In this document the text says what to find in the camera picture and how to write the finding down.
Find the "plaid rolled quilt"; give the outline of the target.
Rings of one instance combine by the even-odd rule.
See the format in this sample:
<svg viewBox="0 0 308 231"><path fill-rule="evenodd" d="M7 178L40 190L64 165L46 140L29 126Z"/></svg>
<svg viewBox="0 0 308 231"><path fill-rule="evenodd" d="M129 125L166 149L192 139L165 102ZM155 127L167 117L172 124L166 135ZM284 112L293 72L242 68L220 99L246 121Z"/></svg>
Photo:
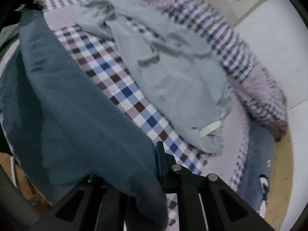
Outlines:
<svg viewBox="0 0 308 231"><path fill-rule="evenodd" d="M282 139L288 131L285 94L247 42L206 0L141 0L205 39L251 116Z"/></svg>

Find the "blue sweatshirt garment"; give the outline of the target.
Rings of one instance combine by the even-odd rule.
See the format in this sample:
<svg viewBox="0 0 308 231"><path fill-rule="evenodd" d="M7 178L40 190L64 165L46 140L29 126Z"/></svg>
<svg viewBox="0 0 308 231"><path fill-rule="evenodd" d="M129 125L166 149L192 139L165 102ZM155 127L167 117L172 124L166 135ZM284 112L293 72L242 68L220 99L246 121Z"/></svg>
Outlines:
<svg viewBox="0 0 308 231"><path fill-rule="evenodd" d="M13 154L48 202L94 174L135 200L137 230L166 229L155 145L77 65L41 11L22 12L1 75L1 114Z"/></svg>

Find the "purple polka dot bedsheet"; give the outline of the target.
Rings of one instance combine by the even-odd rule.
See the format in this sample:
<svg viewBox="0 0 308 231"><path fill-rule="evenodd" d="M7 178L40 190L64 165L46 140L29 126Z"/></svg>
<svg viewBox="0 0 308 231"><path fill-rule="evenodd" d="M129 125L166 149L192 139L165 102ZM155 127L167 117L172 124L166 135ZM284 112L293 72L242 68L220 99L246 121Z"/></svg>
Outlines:
<svg viewBox="0 0 308 231"><path fill-rule="evenodd" d="M72 58L98 88L153 141L163 141L167 151L175 155L192 172L215 171L237 191L247 153L244 138L249 131L246 113L231 116L227 139L239 138L239 144L228 142L225 154L204 160L202 153L185 142L163 115L151 105L124 66L115 44L85 33L72 22L74 5L92 0L46 0L45 18Z"/></svg>

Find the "light grey-blue garment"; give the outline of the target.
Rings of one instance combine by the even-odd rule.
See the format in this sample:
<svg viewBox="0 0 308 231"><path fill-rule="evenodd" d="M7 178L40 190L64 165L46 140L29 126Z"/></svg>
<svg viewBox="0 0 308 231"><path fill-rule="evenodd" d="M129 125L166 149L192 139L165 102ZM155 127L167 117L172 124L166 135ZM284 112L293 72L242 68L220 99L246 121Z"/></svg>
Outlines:
<svg viewBox="0 0 308 231"><path fill-rule="evenodd" d="M205 41L134 0L79 5L75 20L85 32L115 42L146 99L186 142L205 153L222 150L233 91Z"/></svg>

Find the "dark blue cartoon blanket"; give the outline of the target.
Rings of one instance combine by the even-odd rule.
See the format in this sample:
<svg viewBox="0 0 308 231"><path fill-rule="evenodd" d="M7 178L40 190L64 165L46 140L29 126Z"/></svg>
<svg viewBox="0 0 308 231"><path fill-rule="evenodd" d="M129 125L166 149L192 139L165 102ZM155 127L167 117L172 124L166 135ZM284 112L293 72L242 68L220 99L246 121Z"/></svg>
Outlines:
<svg viewBox="0 0 308 231"><path fill-rule="evenodd" d="M266 215L270 191L275 140L258 122L249 121L249 144L238 195L262 218Z"/></svg>

